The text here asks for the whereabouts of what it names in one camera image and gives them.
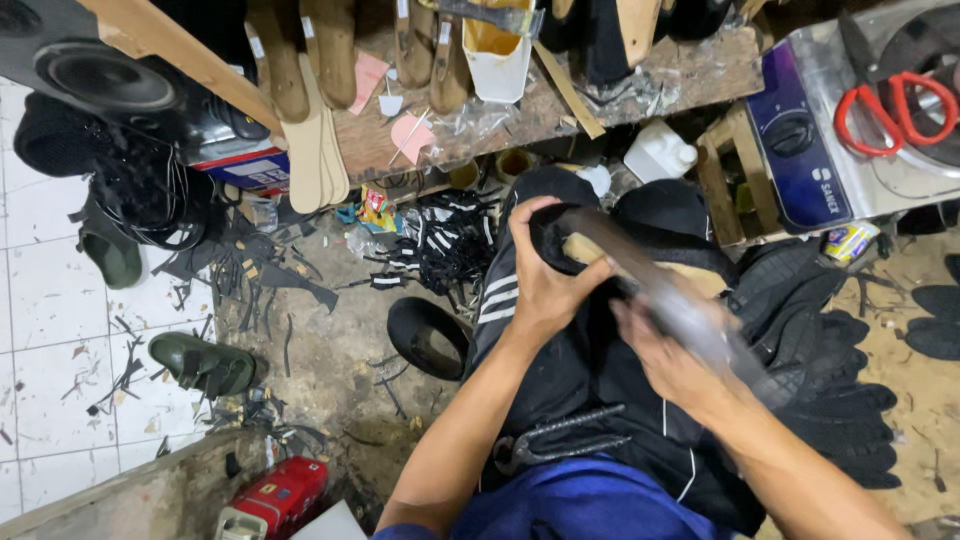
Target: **red scissors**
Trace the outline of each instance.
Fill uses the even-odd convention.
[[[909,71],[890,76],[887,83],[890,85],[893,95],[894,110],[897,117],[895,122],[884,110],[872,89],[872,86],[882,81],[886,75],[880,72],[880,67],[870,50],[870,43],[866,36],[863,35],[863,31],[846,11],[840,13],[837,23],[840,26],[840,35],[843,37],[844,46],[847,48],[847,56],[850,58],[850,64],[853,66],[853,72],[857,78],[856,86],[847,90],[843,95],[840,104],[837,105],[836,113],[833,115],[833,129],[836,130],[840,141],[860,154],[881,158],[896,154],[903,147],[905,140],[916,146],[924,146],[947,138],[947,135],[953,131],[953,127],[957,123],[958,110],[957,99],[949,88],[929,77]],[[906,88],[909,86],[919,86],[939,98],[945,118],[940,133],[926,136],[914,127],[913,121],[910,119],[910,109],[906,102]],[[893,146],[877,148],[866,144],[862,140],[856,140],[850,135],[850,130],[847,129],[847,116],[850,113],[853,101],[857,98],[893,139]]]

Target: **dirty floor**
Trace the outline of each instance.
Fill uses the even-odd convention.
[[[306,258],[323,273],[324,286],[336,287],[365,279],[380,265],[355,257],[343,238],[346,228],[332,216],[323,217],[317,233],[298,240]],[[324,248],[324,236],[329,245]],[[887,422],[899,434],[895,444],[898,463],[893,473],[903,487],[876,492],[903,523],[960,513],[960,363],[944,362],[911,354],[895,334],[906,331],[906,323],[924,316],[908,290],[920,284],[950,283],[943,256],[960,253],[960,233],[898,240],[889,260],[875,265],[875,274],[895,281],[904,291],[868,284],[868,294],[878,309],[867,309],[864,320],[871,332],[860,348],[870,364],[861,372],[864,381],[881,382],[893,389],[897,406],[886,413]],[[444,410],[457,385],[426,377],[415,368],[406,369],[390,382],[405,418],[397,413],[384,385],[377,382],[395,376],[406,366],[397,359],[381,368],[371,364],[393,355],[387,338],[387,310],[404,296],[421,296],[449,308],[446,299],[436,297],[412,282],[406,288],[377,291],[368,285],[337,291],[340,300],[334,311],[301,290],[281,289],[270,310],[273,340],[260,329],[238,333],[243,313],[240,306],[225,301],[217,308],[219,340],[252,350],[270,362],[266,382],[275,395],[286,401],[287,420],[331,433],[327,448],[333,477],[348,481],[361,494],[355,504],[358,514],[378,513],[386,502],[403,463],[424,430]],[[855,280],[849,280],[830,308],[854,316],[860,304]],[[884,310],[884,307],[897,307]],[[290,378],[284,376],[283,342],[286,314],[292,314],[293,335],[289,345]],[[357,442],[349,435],[365,441]],[[935,453],[939,454],[940,475],[948,491],[939,493],[933,482]],[[359,516],[375,520],[374,515]],[[781,538],[776,528],[765,524],[758,538]]]

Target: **needle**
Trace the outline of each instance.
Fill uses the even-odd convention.
[[[410,134],[407,136],[407,138],[403,139],[403,144],[401,144],[400,147],[396,149],[396,154],[394,154],[394,156],[390,158],[390,161],[387,162],[388,165],[394,164],[394,160],[396,159],[396,157],[400,155],[400,152],[403,150],[403,147],[407,145],[407,142],[410,140],[410,137],[414,136],[414,132],[417,130],[417,128],[420,126],[420,124],[423,122],[423,119],[426,118],[426,115],[429,112],[430,112],[430,108],[428,107],[423,112],[423,114],[420,115],[420,118],[417,119],[417,123],[414,124],[414,129],[410,130]]]

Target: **pink paper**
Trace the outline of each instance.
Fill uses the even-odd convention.
[[[353,67],[357,78],[357,99],[348,109],[353,114],[360,114],[363,108],[370,101],[377,83],[383,78],[383,74],[390,69],[390,65],[384,61],[361,51],[357,57],[357,64]]]
[[[400,118],[394,122],[394,126],[390,130],[390,138],[394,141],[394,145],[397,148],[403,144],[403,141],[406,140],[410,131],[413,130],[416,125],[417,117],[409,113],[400,116]],[[423,122],[420,122],[417,130],[410,136],[410,140],[407,140],[407,144],[403,147],[402,153],[416,166],[417,159],[420,157],[420,148],[432,143],[434,140],[436,140],[436,138],[433,136],[433,132],[431,132]]]

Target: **white bottle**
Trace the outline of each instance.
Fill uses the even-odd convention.
[[[683,176],[697,162],[697,149],[658,118],[636,135],[623,162],[646,184]]]

